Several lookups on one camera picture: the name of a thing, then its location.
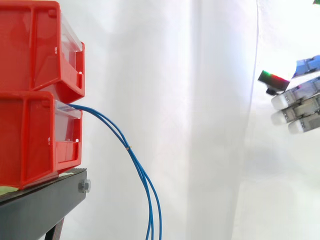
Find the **white backdrop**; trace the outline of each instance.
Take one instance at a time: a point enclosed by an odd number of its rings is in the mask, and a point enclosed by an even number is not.
[[[295,18],[288,1],[261,2],[256,75],[263,59],[272,68],[273,55],[297,57],[300,34],[309,33],[308,14]],[[285,128],[271,126],[265,87],[252,89],[256,0],[60,4],[86,46],[86,96],[78,103],[105,113],[123,130],[157,189],[164,240],[292,240],[320,231],[320,203],[313,198],[320,183],[314,166],[320,165],[310,141],[317,133],[289,137]],[[294,32],[299,20],[304,22]],[[286,24],[291,48],[288,36],[278,35]],[[311,34],[308,41],[316,45]],[[317,54],[305,46],[300,55]],[[65,218],[61,239],[144,239],[143,185],[117,138],[89,114],[81,167],[88,168],[91,192]]]

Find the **green light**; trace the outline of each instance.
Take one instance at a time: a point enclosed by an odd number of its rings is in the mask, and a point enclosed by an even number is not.
[[[266,75],[272,75],[270,72],[267,72],[267,71],[265,71],[265,70],[263,70],[264,71],[264,73],[266,74]]]

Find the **robot finger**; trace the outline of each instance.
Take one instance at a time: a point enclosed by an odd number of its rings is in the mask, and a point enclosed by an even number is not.
[[[299,103],[301,100],[309,99],[319,92],[320,77],[316,77],[275,96],[271,103],[275,109],[283,110]]]
[[[310,116],[303,117],[299,120],[291,122],[288,126],[289,132],[292,134],[302,134],[320,127],[320,113],[316,112]]]
[[[320,95],[313,96],[294,106],[280,110],[271,115],[274,125],[287,124],[320,111]]]

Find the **robotic hand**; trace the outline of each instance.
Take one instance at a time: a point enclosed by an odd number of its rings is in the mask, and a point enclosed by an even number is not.
[[[320,70],[320,55],[297,61],[294,78]],[[268,86],[267,93],[276,95],[271,103],[278,112],[271,116],[274,125],[288,124],[292,134],[305,133],[320,127],[320,77],[308,80],[285,91],[289,82],[265,71],[259,81]]]

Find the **black component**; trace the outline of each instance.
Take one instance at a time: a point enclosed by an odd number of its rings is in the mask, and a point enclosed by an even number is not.
[[[271,96],[278,95],[275,90],[270,89],[270,88],[268,88],[265,93],[266,93],[266,94],[269,94],[269,95],[271,95]]]
[[[0,196],[0,240],[37,240],[47,232],[50,239],[52,228],[86,198],[79,183],[87,179],[87,170],[69,173],[73,174]]]
[[[263,82],[268,87],[266,93],[269,95],[277,95],[277,92],[284,92],[289,86],[289,81],[278,77],[276,75],[270,74],[266,71],[262,71],[258,81]]]

